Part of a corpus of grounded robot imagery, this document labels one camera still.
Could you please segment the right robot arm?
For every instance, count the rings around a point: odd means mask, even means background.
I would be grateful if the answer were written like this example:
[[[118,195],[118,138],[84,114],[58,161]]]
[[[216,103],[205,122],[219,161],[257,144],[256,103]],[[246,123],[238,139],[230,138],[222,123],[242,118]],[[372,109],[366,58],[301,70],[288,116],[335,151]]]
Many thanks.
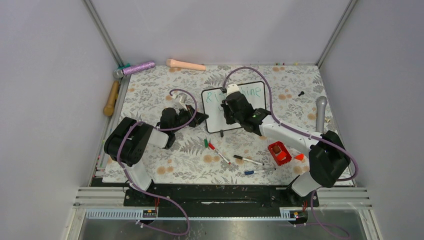
[[[333,187],[351,162],[343,153],[339,136],[333,131],[326,134],[304,132],[297,126],[278,122],[270,111],[254,109],[239,91],[227,92],[222,104],[228,122],[237,123],[249,133],[280,141],[307,155],[309,171],[296,177],[286,193],[287,201],[293,206],[301,205],[314,190]]]

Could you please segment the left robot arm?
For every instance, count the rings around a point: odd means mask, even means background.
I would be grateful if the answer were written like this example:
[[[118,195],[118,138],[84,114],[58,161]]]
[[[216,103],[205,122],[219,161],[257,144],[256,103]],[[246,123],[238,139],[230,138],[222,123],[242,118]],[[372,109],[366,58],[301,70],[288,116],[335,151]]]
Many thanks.
[[[191,105],[185,105],[179,111],[165,108],[156,126],[124,117],[105,140],[103,150],[123,169],[130,186],[137,190],[136,199],[148,206],[154,202],[155,192],[149,188],[153,180],[142,162],[147,146],[168,150],[174,144],[178,130],[186,126],[195,128],[208,118]]]

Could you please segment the white whiteboard black frame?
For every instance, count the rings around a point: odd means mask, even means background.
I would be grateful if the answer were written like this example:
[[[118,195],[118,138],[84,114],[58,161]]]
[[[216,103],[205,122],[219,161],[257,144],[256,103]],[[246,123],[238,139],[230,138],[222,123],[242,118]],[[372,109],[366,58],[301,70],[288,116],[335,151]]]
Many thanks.
[[[254,109],[266,109],[267,91],[265,83],[255,81],[238,85],[239,91],[243,94],[247,101]],[[206,130],[208,133],[219,133],[220,131],[228,131],[241,128],[240,124],[227,124],[224,117],[224,110],[221,103],[226,98],[226,94],[218,88],[206,89],[201,92],[203,112],[208,115],[206,119]]]

